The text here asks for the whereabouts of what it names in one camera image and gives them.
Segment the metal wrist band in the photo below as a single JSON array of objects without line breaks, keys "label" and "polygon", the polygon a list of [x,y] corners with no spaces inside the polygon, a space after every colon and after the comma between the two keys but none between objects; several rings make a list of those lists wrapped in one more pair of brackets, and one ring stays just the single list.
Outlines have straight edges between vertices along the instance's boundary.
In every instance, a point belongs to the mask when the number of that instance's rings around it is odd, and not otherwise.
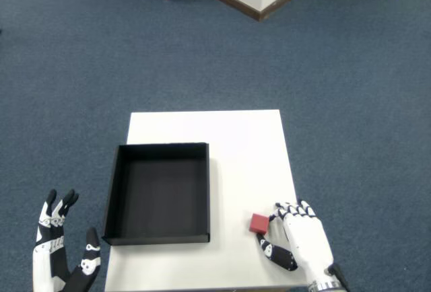
[{"label": "metal wrist band", "polygon": [[316,282],[308,286],[308,292],[321,292],[321,291],[345,291],[343,285],[339,281],[325,281]]}]

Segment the robotic hand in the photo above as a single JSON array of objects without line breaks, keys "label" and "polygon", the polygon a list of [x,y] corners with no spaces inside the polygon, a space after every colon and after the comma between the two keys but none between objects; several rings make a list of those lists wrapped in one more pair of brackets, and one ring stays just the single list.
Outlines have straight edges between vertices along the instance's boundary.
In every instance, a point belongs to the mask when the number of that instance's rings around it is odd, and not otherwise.
[{"label": "robotic hand", "polygon": [[310,205],[303,200],[298,205],[275,205],[277,209],[269,217],[269,221],[276,218],[283,221],[292,252],[271,244],[263,235],[257,234],[266,257],[287,270],[301,267],[305,271],[310,292],[349,291],[341,270],[333,263],[331,247],[322,222]]},{"label": "robotic hand", "polygon": [[70,273],[63,245],[63,224],[78,194],[71,190],[52,208],[57,192],[51,190],[39,217],[33,249],[34,292],[87,292],[100,269],[100,244],[96,230],[87,231],[87,246],[81,264]]}]

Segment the red cube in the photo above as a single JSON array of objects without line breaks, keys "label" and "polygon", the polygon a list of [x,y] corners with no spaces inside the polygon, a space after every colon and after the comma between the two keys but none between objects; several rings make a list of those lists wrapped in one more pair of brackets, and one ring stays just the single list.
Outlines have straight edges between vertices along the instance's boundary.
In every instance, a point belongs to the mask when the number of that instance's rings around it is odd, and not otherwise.
[{"label": "red cube", "polygon": [[253,213],[250,222],[250,231],[265,235],[268,231],[269,218]]}]

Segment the white table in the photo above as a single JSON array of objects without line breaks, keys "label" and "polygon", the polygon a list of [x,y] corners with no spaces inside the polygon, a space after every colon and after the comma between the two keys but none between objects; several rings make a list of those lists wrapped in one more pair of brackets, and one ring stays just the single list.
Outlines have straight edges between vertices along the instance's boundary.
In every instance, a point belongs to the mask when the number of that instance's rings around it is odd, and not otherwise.
[{"label": "white table", "polygon": [[[127,144],[184,142],[209,143],[210,243],[112,246],[105,291],[305,285],[301,270],[268,261],[248,231],[253,213],[296,201],[279,111],[132,113]],[[288,247],[280,224],[269,238]]]}]

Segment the black box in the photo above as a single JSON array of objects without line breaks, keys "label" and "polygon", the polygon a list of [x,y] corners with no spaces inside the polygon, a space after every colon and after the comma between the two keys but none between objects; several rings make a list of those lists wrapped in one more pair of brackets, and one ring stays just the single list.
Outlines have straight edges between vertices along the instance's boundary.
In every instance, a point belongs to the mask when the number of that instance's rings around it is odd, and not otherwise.
[{"label": "black box", "polygon": [[103,239],[110,245],[209,242],[209,145],[120,145]]}]

